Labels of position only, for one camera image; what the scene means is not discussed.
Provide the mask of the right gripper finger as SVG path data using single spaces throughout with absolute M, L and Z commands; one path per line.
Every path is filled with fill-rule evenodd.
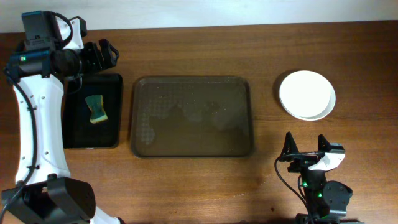
M 287 156 L 291 154 L 297 154 L 299 150 L 293 139 L 291 132 L 287 132 L 285 135 L 284 146 L 282 148 L 281 156 Z
M 318 136 L 318 152 L 329 152 L 331 149 L 330 143 L 326 140 L 324 135 Z

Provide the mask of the green yellow sponge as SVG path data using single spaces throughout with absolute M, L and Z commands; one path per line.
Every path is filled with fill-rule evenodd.
M 85 102 L 91 112 L 90 123 L 98 124 L 108 120 L 108 115 L 104 110 L 102 95 L 91 95 L 85 98 Z

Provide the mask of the white plate with sauce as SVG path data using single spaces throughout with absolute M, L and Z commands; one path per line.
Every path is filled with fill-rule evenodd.
M 292 116 L 313 121 L 325 117 L 334 107 L 334 89 L 317 72 L 299 70 L 287 75 L 279 87 L 282 107 Z

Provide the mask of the light blue plate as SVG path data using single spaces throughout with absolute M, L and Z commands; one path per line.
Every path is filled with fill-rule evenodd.
M 322 87 L 280 87 L 279 100 L 289 115 L 304 121 L 317 121 L 329 115 L 336 103 L 331 85 Z

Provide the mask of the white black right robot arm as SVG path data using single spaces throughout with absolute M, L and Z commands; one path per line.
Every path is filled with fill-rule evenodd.
M 341 144 L 330 143 L 324 135 L 318 136 L 318 150 L 300 152 L 290 132 L 285 135 L 280 156 L 274 169 L 282 183 L 303 203 L 306 214 L 297 214 L 294 223 L 342 223 L 353 190 L 341 182 L 328 181 L 326 173 L 336 169 L 345 158 Z M 289 162 L 289 173 L 298 173 L 298 190 L 293 189 L 281 176 L 278 162 Z

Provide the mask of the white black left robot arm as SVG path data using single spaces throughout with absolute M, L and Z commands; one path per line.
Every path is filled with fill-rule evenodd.
M 89 183 L 70 177 L 63 150 L 63 80 L 101 70 L 96 54 L 29 40 L 4 69 L 18 100 L 21 157 L 16 187 L 1 197 L 3 211 L 23 223 L 123 223 L 97 206 Z

